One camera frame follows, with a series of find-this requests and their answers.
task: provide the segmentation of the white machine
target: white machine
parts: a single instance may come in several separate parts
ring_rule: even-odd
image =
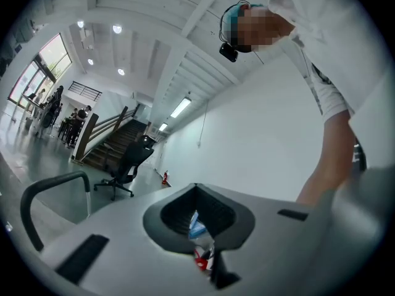
[[[395,166],[367,170],[314,208],[190,184],[108,205],[43,248],[31,200],[80,176],[89,193],[83,172],[68,175],[32,185],[21,205],[27,233],[42,250],[40,259],[25,261],[65,295],[322,295],[370,258],[395,207]],[[210,280],[188,240],[195,210],[215,241]]]

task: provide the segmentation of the window frame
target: window frame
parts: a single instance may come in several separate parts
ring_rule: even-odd
[[[37,57],[37,56],[40,56],[40,52],[41,52],[51,41],[53,41],[53,40],[54,40],[55,38],[57,38],[58,36],[60,36],[60,40],[62,41],[62,44],[63,44],[63,47],[64,47],[66,53],[56,62],[56,64],[54,65],[54,67],[53,67],[51,70],[49,70],[49,69],[48,69],[48,70],[49,70],[49,72],[52,74],[52,71],[58,66],[58,64],[59,64],[59,63],[64,59],[64,57],[66,57],[66,56],[69,57],[70,63],[65,67],[65,69],[60,73],[60,75],[59,75],[58,77],[56,77],[55,75],[52,74],[52,76],[54,77],[54,79],[55,79],[56,81],[53,83],[53,85],[52,85],[52,87],[49,89],[49,91],[52,90],[52,88],[53,88],[53,86],[56,84],[56,82],[62,77],[62,75],[65,73],[65,71],[71,66],[71,64],[73,63],[73,60],[72,60],[72,58],[70,57],[70,54],[69,54],[69,52],[68,52],[68,50],[67,50],[67,48],[66,48],[66,46],[65,46],[65,43],[64,43],[64,40],[63,40],[63,37],[62,37],[62,33],[58,33],[58,34],[56,34],[53,38],[51,38],[51,39],[40,49],[40,51],[34,56],[33,60],[27,65],[27,67],[26,67],[25,69],[23,69],[23,71],[22,71],[22,73],[20,74],[20,76],[19,76],[17,82],[15,82],[14,86],[12,87],[12,89],[11,89],[9,95],[8,95],[8,98],[7,98],[7,99],[8,99],[9,101],[11,101],[11,102],[14,103],[14,104],[17,104],[19,107],[21,107],[21,108],[23,108],[23,109],[25,108],[23,105],[20,104],[20,102],[22,101],[21,99],[19,99],[19,101],[16,102],[15,100],[11,99],[11,95],[12,95],[12,93],[14,92],[14,89],[15,89],[16,85],[18,84],[19,80],[21,79],[21,77],[22,77],[23,74],[26,72],[27,68],[31,65],[32,62],[34,62],[34,63],[38,66],[38,69],[37,69],[37,71],[34,73],[34,75],[30,78],[30,80],[28,81],[27,85],[25,86],[25,89],[22,91],[22,93],[25,93],[25,92],[26,92],[26,90],[28,89],[30,83],[34,80],[35,76],[36,76],[40,71],[44,74],[44,78],[43,78],[43,80],[40,82],[40,84],[37,86],[36,91],[34,92],[35,94],[38,92],[38,90],[39,90],[40,87],[43,85],[43,83],[45,82],[45,80],[46,80],[47,78],[50,77],[49,74],[46,73],[45,70],[42,68],[42,64],[39,63],[39,62],[36,60],[36,57]],[[46,62],[43,58],[42,58],[42,60],[45,62],[45,66],[48,67],[47,62]]]

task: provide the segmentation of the red object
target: red object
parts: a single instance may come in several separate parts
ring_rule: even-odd
[[[166,184],[166,183],[167,183],[167,171],[163,175],[163,181],[162,181],[162,184]]]
[[[200,270],[204,271],[207,268],[207,264],[209,263],[207,260],[202,258],[196,258],[195,262]]]
[[[194,252],[195,252],[195,262],[197,266],[201,271],[204,271],[207,268],[209,262],[206,259],[201,258],[199,252],[196,251],[196,249],[194,250]]]

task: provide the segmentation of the white shirt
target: white shirt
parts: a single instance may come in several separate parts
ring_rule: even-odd
[[[35,98],[35,103],[39,104],[42,97],[43,97],[43,93],[40,92]]]
[[[269,0],[268,8],[295,26],[290,38],[332,81],[312,76],[324,120],[349,107],[368,166],[395,164],[394,63],[359,1]]]
[[[332,81],[312,75],[324,120],[356,112],[392,63],[358,0],[269,0],[268,8],[295,26],[289,37]]]

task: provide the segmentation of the window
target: window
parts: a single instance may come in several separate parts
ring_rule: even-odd
[[[45,89],[45,93],[43,97],[41,98],[40,103],[45,103],[45,100],[48,97],[48,94],[51,92],[52,87],[54,86],[54,83],[52,82],[51,79],[46,78],[44,82],[41,84],[41,86],[38,88],[37,93],[40,93],[42,89]]]
[[[62,58],[62,60],[51,70],[52,74],[55,78],[58,78],[66,68],[72,63],[69,55],[66,55]]]
[[[29,67],[23,72],[22,76],[19,77],[17,84],[11,91],[9,99],[17,102],[20,98],[20,95],[23,93],[23,90],[28,86],[29,82],[36,74],[38,70],[38,66],[35,62],[32,62]]]
[[[59,79],[72,63],[69,55],[67,54],[66,48],[64,47],[60,34],[50,40],[50,42],[40,50],[39,54],[41,58],[44,59],[48,69],[54,75],[55,79]],[[49,73],[46,73],[44,69],[45,68],[43,68],[42,64],[34,59],[15,84],[10,93],[9,100],[14,103],[19,103],[19,105],[25,107],[27,101],[23,98],[21,99],[22,93],[28,96],[45,89],[45,94],[41,100],[44,102],[54,85],[48,77]]]
[[[56,35],[52,40],[50,40],[50,42],[43,47],[39,54],[44,59],[48,68],[52,70],[56,64],[60,62],[64,55],[67,54],[60,34]]]

